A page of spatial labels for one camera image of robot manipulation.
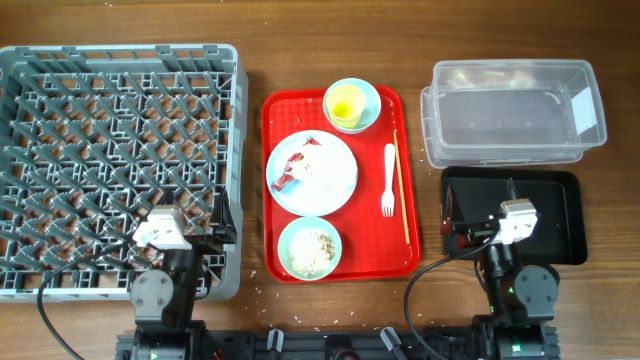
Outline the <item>red snack wrapper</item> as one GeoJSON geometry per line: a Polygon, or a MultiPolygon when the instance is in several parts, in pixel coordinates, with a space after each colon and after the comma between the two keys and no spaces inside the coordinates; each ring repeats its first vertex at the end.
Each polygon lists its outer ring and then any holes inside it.
{"type": "Polygon", "coordinates": [[[300,149],[287,159],[282,175],[271,184],[271,188],[281,191],[293,180],[309,179],[321,151],[322,145],[315,138],[308,137],[300,149]]]}

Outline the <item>leftover rice food waste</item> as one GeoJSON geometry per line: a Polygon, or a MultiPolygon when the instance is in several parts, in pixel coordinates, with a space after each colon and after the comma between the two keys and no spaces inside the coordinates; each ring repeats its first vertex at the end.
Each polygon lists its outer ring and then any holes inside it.
{"type": "Polygon", "coordinates": [[[317,278],[331,267],[335,257],[332,237],[319,230],[296,234],[287,247],[287,259],[293,273],[301,278],[317,278]]]}

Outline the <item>green bowl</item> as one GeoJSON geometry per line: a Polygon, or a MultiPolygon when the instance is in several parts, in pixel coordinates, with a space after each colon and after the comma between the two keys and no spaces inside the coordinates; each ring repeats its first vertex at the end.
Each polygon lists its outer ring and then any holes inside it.
{"type": "Polygon", "coordinates": [[[296,220],[293,220],[291,223],[289,223],[280,234],[280,237],[278,239],[278,245],[277,245],[278,258],[281,265],[284,267],[285,271],[289,275],[301,281],[318,281],[328,277],[337,268],[342,256],[342,250],[343,250],[342,239],[338,231],[336,230],[336,228],[327,220],[320,217],[312,217],[312,216],[300,217],[296,220]],[[317,278],[314,278],[314,277],[301,278],[295,275],[288,263],[287,247],[289,243],[291,242],[291,240],[296,234],[305,230],[319,230],[319,231],[326,232],[332,237],[335,244],[336,252],[335,252],[335,257],[331,262],[331,267],[327,272],[325,272],[323,275],[317,278]]]}

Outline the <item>white napkin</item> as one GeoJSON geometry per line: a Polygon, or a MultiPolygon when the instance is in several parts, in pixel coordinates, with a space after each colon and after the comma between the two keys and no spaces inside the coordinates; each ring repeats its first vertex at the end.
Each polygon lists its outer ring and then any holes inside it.
{"type": "Polygon", "coordinates": [[[322,189],[346,189],[355,182],[356,172],[355,160],[345,148],[322,145],[311,177],[302,182],[322,189]]]}

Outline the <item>yellow plastic cup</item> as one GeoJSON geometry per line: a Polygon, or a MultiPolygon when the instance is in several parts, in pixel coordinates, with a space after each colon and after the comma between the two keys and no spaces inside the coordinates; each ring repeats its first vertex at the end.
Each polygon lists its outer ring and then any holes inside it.
{"type": "Polygon", "coordinates": [[[343,128],[355,128],[364,112],[366,97],[353,84],[340,84],[328,91],[326,106],[330,120],[343,128]]]}

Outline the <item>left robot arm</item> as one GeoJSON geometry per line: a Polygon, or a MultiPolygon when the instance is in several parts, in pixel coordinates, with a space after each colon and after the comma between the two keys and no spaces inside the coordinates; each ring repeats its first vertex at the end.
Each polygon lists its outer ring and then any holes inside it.
{"type": "Polygon", "coordinates": [[[237,240],[226,192],[214,205],[212,232],[187,235],[186,215],[171,191],[146,214],[133,235],[136,244],[163,255],[160,268],[138,276],[131,285],[135,333],[117,338],[117,359],[222,359],[206,324],[192,318],[203,259],[237,240]]]}

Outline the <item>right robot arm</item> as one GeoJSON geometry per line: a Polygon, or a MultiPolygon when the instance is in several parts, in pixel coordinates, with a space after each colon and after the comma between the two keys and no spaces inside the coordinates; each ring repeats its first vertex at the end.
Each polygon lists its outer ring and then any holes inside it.
{"type": "Polygon", "coordinates": [[[558,359],[555,316],[559,275],[549,265],[525,265],[516,244],[530,238],[538,221],[533,203],[507,181],[510,198],[486,220],[464,219],[454,189],[446,192],[441,233],[454,236],[462,257],[473,257],[490,313],[477,315],[465,336],[465,359],[558,359]]]}

